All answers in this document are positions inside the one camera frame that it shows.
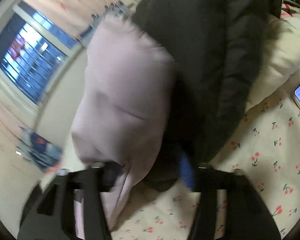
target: black puffer jacket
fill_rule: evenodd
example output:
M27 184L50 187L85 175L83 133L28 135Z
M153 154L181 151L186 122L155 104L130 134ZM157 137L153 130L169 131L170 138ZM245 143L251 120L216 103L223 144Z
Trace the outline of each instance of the black puffer jacket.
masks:
M258 75L268 0L143 0L133 21L177 63L165 140L211 160L243 117Z

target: window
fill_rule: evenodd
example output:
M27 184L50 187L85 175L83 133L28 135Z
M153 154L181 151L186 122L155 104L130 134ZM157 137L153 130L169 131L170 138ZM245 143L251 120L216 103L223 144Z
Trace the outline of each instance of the window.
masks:
M0 33L0 68L38 104L58 68L73 55L77 42L24 2Z

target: window pane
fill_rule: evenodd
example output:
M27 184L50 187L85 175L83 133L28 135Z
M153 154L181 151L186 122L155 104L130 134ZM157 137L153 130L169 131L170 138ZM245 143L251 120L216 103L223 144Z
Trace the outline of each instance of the window pane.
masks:
M63 30L60 30L56 25L54 25L50 20L48 20L43 14L37 12L31 6L25 2L20 2L19 6L33 19L35 19L39 24L41 24L47 31L53 34L59 41L71 49L77 42L72 39Z
M19 15L14 14L0 34L0 67L34 103L66 59Z

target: lavender garment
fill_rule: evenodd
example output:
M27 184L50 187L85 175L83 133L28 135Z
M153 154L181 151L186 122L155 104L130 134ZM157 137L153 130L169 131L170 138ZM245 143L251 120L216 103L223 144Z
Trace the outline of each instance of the lavender garment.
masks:
M165 48L130 20L107 16L88 48L85 92L72 126L84 162L122 165L102 200L109 228L129 191L149 172L161 147L174 85L174 63Z

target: pink clothing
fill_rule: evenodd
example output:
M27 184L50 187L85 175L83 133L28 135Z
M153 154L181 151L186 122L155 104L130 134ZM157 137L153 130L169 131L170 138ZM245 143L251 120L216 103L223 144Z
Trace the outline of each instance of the pink clothing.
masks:
M123 174L102 193L109 228L161 147L174 85L172 57L130 20L107 16L87 49L85 93L72 126L85 163L115 161Z

